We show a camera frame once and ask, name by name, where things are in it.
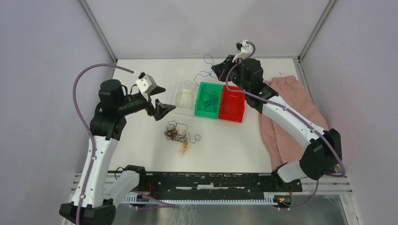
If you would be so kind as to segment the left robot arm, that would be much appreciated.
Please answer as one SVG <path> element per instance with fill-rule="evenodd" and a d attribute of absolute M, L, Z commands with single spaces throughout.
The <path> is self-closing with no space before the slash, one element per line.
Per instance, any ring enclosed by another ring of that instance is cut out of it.
<path fill-rule="evenodd" d="M 88 125 L 89 146 L 77 189 L 69 203 L 60 206 L 59 214 L 76 225 L 110 225 L 116 208 L 132 190 L 143 190 L 148 184 L 142 166 L 128 165 L 109 188 L 105 181 L 113 153 L 127 123 L 126 116 L 145 110 L 156 121 L 176 106 L 163 104 L 151 96 L 165 92 L 150 76 L 136 81 L 138 92 L 126 94 L 119 80 L 106 80 L 100 85 L 98 103 Z"/>

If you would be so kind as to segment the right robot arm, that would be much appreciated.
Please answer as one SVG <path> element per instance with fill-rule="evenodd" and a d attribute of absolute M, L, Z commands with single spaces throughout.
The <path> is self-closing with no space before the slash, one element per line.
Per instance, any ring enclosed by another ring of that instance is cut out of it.
<path fill-rule="evenodd" d="M 288 105 L 279 94 L 263 80 L 263 68 L 259 60 L 237 60 L 234 55 L 211 67 L 219 81 L 232 82 L 243 93 L 247 104 L 270 118 L 286 130 L 304 149 L 301 159 L 286 163 L 276 169 L 271 186 L 284 191 L 290 182 L 324 175 L 345 176 L 342 163 L 341 136 L 335 129 L 326 130 L 311 122 Z"/>

